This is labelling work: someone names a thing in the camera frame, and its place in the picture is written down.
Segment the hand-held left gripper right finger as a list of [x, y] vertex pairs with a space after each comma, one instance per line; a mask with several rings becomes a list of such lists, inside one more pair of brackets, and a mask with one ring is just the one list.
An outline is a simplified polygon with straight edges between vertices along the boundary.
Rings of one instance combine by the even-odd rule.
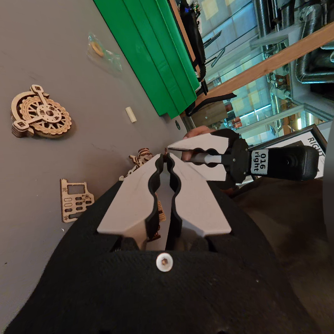
[[232, 228], [207, 180], [174, 154], [166, 158], [174, 191], [168, 237], [180, 237], [183, 228], [200, 237], [229, 234]]

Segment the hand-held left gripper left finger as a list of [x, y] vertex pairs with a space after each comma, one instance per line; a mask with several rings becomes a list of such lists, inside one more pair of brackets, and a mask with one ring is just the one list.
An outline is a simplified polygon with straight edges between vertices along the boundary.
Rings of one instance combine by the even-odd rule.
[[157, 154], [128, 175], [120, 183], [98, 233], [153, 239], [160, 225], [156, 191], [163, 168], [164, 155]]

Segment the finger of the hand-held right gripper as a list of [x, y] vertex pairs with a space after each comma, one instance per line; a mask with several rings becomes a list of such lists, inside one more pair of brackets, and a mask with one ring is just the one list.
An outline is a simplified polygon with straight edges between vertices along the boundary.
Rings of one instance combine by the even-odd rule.
[[193, 162], [183, 162], [187, 166], [185, 176], [187, 180], [193, 181], [225, 181], [226, 171], [222, 164], [209, 167], [206, 164], [195, 164]]
[[208, 133], [177, 141], [167, 148], [170, 151], [188, 152], [190, 155], [205, 152], [222, 155], [228, 149], [228, 144], [228, 138]]

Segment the wooden motorcycle model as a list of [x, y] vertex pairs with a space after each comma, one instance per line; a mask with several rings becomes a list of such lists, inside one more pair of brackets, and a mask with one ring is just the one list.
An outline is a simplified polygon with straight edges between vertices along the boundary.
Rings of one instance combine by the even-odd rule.
[[[150, 150], [148, 148], [139, 149], [138, 155], [136, 155], [136, 156], [130, 155], [129, 159], [133, 162], [134, 167], [128, 171], [127, 175], [120, 176], [119, 181], [124, 181], [124, 179], [126, 177], [131, 175], [134, 171], [139, 169], [141, 166], [143, 166], [146, 162], [148, 162], [152, 158], [153, 158], [153, 154], [150, 152]], [[161, 223], [161, 222], [166, 220], [166, 216], [165, 216], [164, 210], [162, 208], [161, 202], [159, 200], [157, 201], [157, 205], [158, 205], [159, 223]]]

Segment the grey desk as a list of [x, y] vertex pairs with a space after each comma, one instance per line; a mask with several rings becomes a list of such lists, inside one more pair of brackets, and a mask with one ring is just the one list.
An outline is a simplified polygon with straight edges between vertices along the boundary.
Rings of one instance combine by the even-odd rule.
[[[1, 333], [35, 289], [71, 223], [60, 179], [86, 182], [95, 201], [131, 169], [139, 148], [164, 152], [187, 129], [158, 116], [93, 1], [1, 1]], [[112, 75], [86, 54], [93, 33], [121, 57]], [[66, 109], [59, 139], [17, 138], [11, 102], [32, 84]], [[131, 123], [125, 108], [137, 121]]]

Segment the person's right hand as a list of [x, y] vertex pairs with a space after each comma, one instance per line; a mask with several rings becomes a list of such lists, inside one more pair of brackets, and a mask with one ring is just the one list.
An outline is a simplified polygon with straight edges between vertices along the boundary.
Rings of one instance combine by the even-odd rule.
[[207, 126], [199, 126], [188, 131], [187, 134], [183, 137], [183, 140], [215, 131], [215, 129], [211, 129]]

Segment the white framed sign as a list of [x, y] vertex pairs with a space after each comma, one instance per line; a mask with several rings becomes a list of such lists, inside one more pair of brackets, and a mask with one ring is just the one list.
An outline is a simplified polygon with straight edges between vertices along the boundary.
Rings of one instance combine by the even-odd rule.
[[288, 135], [274, 140], [267, 148], [310, 146], [317, 150], [319, 154], [318, 172], [316, 179], [323, 178], [327, 141], [320, 133], [316, 125], [306, 127]]

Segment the person's brown clothing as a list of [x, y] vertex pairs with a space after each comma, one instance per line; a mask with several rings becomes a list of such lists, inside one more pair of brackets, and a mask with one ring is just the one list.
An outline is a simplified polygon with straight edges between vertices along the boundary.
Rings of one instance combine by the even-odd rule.
[[333, 333], [333, 261], [323, 214], [323, 180], [259, 178], [230, 197], [261, 229], [322, 333]]

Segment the wooden beam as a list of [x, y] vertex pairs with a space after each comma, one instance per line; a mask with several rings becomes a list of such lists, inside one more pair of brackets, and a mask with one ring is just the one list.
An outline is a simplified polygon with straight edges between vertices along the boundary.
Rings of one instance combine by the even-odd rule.
[[234, 92], [243, 86], [263, 77], [274, 70], [295, 61], [308, 53], [331, 42], [334, 38], [334, 23], [329, 23], [321, 29], [302, 38], [298, 42], [274, 54], [268, 59], [252, 66], [235, 77], [223, 82], [221, 85], [209, 90], [207, 95], [201, 94], [195, 101], [195, 107], [201, 108], [207, 102], [213, 103], [222, 100], [223, 97], [232, 99], [236, 97]]

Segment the silver ventilation ducts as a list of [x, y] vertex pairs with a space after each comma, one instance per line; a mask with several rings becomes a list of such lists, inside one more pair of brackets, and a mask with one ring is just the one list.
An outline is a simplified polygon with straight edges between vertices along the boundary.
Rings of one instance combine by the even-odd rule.
[[[253, 1], [258, 42], [265, 57], [333, 23], [333, 1]], [[298, 58], [296, 79], [301, 84], [333, 84], [333, 35], [330, 42]]]

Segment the green plastic crate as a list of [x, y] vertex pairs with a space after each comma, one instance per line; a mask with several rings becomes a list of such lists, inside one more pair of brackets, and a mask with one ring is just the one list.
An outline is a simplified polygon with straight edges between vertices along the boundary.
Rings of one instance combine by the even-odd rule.
[[159, 116], [174, 119], [195, 102], [198, 77], [169, 1], [94, 3]]

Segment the black office chair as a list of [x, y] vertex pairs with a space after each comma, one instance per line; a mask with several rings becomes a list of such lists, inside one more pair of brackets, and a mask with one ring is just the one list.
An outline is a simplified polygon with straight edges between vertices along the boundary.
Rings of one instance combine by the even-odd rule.
[[[199, 83], [201, 83], [201, 88], [199, 92], [196, 93], [196, 96], [200, 96], [204, 94], [205, 96], [208, 93], [208, 87], [204, 80], [206, 75], [206, 66], [205, 66], [205, 51], [204, 51], [204, 44], [202, 41], [202, 37], [200, 35], [198, 25], [197, 25], [197, 18], [193, 7], [188, 5], [187, 1], [180, 1], [179, 3], [179, 13], [185, 28], [186, 34], [189, 38], [190, 45], [194, 52], [195, 61], [193, 61], [193, 67], [199, 66], [200, 75], [198, 78]], [[229, 93], [221, 96], [215, 96], [211, 98], [206, 98], [202, 101], [198, 106], [195, 106], [195, 102], [193, 102], [187, 109], [185, 110], [186, 116], [190, 117], [196, 112], [198, 112], [202, 107], [214, 103], [214, 102], [221, 102], [224, 100], [232, 99], [237, 97], [234, 93]]]

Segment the clear plastic bag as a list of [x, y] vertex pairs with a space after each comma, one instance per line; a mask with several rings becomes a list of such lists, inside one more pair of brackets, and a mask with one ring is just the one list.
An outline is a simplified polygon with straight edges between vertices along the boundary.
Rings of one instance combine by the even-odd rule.
[[93, 33], [88, 35], [86, 54], [94, 65], [106, 73], [119, 75], [123, 71], [120, 55], [107, 50]]

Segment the wooden wheel assembly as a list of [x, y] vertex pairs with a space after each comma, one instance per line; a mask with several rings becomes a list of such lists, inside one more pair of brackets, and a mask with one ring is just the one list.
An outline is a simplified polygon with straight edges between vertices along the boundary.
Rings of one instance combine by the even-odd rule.
[[12, 134], [17, 138], [59, 138], [72, 126], [69, 113], [50, 99], [40, 85], [31, 85], [27, 92], [16, 95], [11, 102]]

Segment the small wooden frame piece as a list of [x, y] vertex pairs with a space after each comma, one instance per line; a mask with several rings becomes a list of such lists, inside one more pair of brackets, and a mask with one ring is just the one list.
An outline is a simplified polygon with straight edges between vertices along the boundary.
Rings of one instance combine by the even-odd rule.
[[76, 221], [94, 203], [94, 195], [86, 182], [69, 182], [60, 179], [61, 219], [63, 223]]

